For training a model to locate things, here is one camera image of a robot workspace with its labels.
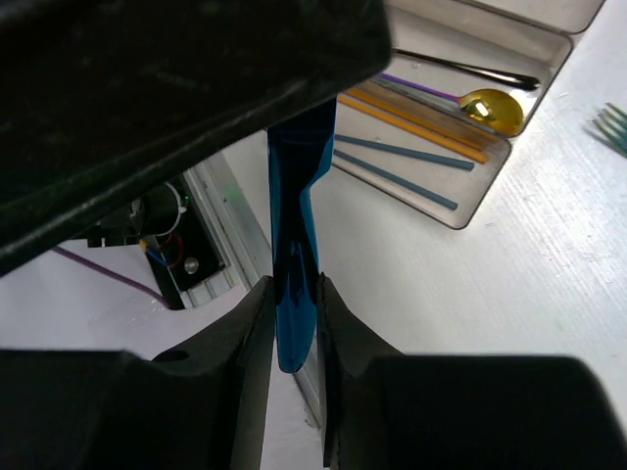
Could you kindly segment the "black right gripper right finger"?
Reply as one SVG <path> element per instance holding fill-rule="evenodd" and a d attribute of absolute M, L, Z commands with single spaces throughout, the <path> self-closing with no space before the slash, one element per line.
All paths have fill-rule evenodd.
<path fill-rule="evenodd" d="M 626 437 L 567 355 L 405 354 L 317 283 L 329 469 L 622 469 Z"/>

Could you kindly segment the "iridescent rainbow spoon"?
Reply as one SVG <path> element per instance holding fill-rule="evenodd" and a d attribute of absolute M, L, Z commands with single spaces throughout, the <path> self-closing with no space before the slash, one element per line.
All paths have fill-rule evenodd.
<path fill-rule="evenodd" d="M 374 81 L 390 89 L 421 92 L 455 103 L 469 118 L 508 137 L 519 133 L 524 124 L 521 106 L 514 98 L 501 90 L 481 88 L 457 96 L 388 73 L 379 74 Z"/>

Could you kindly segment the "blue table knife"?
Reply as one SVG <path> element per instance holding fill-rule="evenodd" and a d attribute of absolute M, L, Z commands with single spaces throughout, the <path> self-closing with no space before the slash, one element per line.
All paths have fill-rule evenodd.
<path fill-rule="evenodd" d="M 330 170 L 337 99 L 267 130 L 272 276 L 278 363 L 294 374 L 311 348 L 319 258 L 312 186 Z"/>

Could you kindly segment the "black spoon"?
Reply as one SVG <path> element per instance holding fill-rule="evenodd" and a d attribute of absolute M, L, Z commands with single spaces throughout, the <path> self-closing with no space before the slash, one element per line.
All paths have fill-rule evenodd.
<path fill-rule="evenodd" d="M 460 71 L 466 74 L 470 74 L 473 76 L 478 76 L 482 78 L 486 78 L 490 81 L 508 85 L 510 87 L 524 90 L 524 91 L 535 91 L 540 85 L 541 81 L 530 75 L 514 73 L 505 70 L 494 70 L 482 68 L 479 66 L 454 62 L 442 58 L 432 57 L 424 54 L 420 54 L 417 52 L 399 49 L 396 47 L 392 48 L 392 52 L 394 55 L 405 58 L 405 59 L 416 59 L 421 62 L 427 62 L 433 65 L 441 66 L 447 69 Z"/>

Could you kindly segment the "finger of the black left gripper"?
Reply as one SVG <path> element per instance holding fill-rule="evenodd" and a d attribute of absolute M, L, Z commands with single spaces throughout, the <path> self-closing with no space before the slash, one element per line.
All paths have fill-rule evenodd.
<path fill-rule="evenodd" d="M 380 1 L 5 1 L 1 270 L 375 75 Z"/>

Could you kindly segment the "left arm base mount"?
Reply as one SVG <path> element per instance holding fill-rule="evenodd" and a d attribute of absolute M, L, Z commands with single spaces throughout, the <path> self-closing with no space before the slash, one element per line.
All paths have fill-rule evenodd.
<path fill-rule="evenodd" d="M 243 195 L 192 169 L 102 218 L 77 237 L 90 249 L 136 247 L 160 294 L 176 310 L 228 291 L 250 290 L 265 275 L 266 242 L 236 218 Z"/>

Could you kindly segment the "grey-blue chopstick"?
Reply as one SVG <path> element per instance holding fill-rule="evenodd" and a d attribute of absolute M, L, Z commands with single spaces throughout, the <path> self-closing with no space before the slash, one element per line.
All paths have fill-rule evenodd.
<path fill-rule="evenodd" d="M 474 169 L 473 162 L 440 156 L 440 155 L 427 153 L 423 151 L 417 151 L 411 148 L 385 144 L 382 142 L 375 142 L 371 140 L 361 139 L 361 138 L 342 135 L 342 134 L 336 134 L 335 140 L 342 142 L 342 143 L 357 145 L 357 146 L 372 149 L 372 150 L 387 152 L 387 153 L 391 153 L 394 155 L 412 158 L 415 160 L 421 160 L 421 161 L 433 163 L 436 165 L 444 165 L 448 167 L 462 169 L 465 171 L 472 171 Z"/>
<path fill-rule="evenodd" d="M 426 199 L 428 199 L 429 201 L 432 201 L 433 203 L 440 205 L 442 207 L 445 207 L 451 211 L 455 211 L 458 208 L 458 204 L 444 196 L 441 196 L 433 191 L 430 191 L 422 186 L 419 186 L 415 183 L 412 183 L 406 179 L 404 179 L 401 176 L 395 175 L 389 171 L 386 171 L 378 166 L 375 166 L 373 164 L 367 163 L 365 161 L 362 161 L 360 159 L 357 159 L 345 152 L 342 152 L 340 150 L 334 150 L 333 151 L 333 155 L 335 157 L 338 157 L 346 162 L 351 163 L 352 165 L 357 165 L 371 173 L 374 173 L 380 177 L 382 177 L 383 179 L 386 179 L 388 181 L 391 181 L 395 184 L 397 184 L 398 186 L 401 186 L 411 192 L 413 192 L 414 194 L 417 194 L 419 196 L 422 196 Z"/>

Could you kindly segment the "orange chopstick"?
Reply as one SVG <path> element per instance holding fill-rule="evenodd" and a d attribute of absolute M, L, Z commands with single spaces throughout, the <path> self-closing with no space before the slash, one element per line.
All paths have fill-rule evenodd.
<path fill-rule="evenodd" d="M 346 94 L 476 151 L 494 150 L 501 142 L 490 132 L 379 85 L 354 87 L 347 90 Z"/>
<path fill-rule="evenodd" d="M 344 95 L 340 95 L 338 97 L 338 102 L 343 106 L 359 111 L 369 117 L 381 120 L 414 136 L 421 137 L 443 148 L 463 155 L 477 163 L 486 164 L 490 160 L 490 158 L 481 150 L 476 150 L 451 137 L 447 137 L 442 133 L 430 130 L 419 124 L 412 123 L 401 117 L 396 117 L 359 100 L 354 100 Z"/>

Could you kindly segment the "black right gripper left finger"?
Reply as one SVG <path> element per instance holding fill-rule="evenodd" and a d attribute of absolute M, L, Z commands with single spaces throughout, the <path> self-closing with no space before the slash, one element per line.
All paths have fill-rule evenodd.
<path fill-rule="evenodd" d="M 144 359 L 1 353 L 5 469 L 257 469 L 274 339 L 262 278 L 229 313 Z"/>

